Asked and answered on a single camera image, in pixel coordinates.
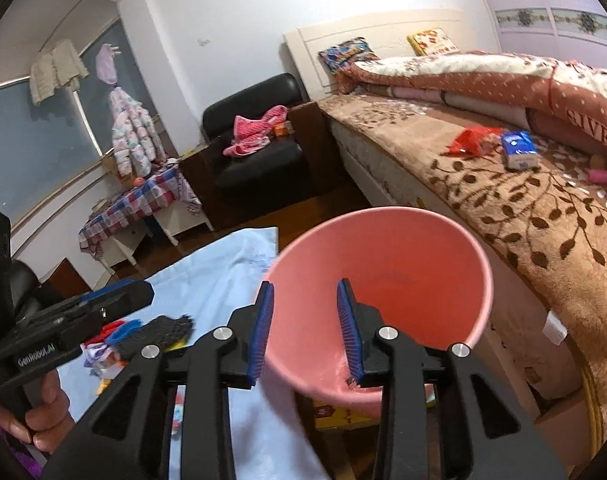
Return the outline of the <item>person's left hand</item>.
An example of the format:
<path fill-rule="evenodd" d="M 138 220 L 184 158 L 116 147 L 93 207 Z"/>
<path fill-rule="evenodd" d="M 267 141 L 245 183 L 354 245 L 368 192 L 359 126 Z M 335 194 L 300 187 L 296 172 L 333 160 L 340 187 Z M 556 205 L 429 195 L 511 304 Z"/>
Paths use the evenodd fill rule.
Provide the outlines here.
<path fill-rule="evenodd" d="M 69 404 L 58 371 L 51 370 L 41 378 L 41 402 L 26 413 L 24 422 L 0 404 L 0 428 L 40 452 L 53 454 L 75 426 Z"/>

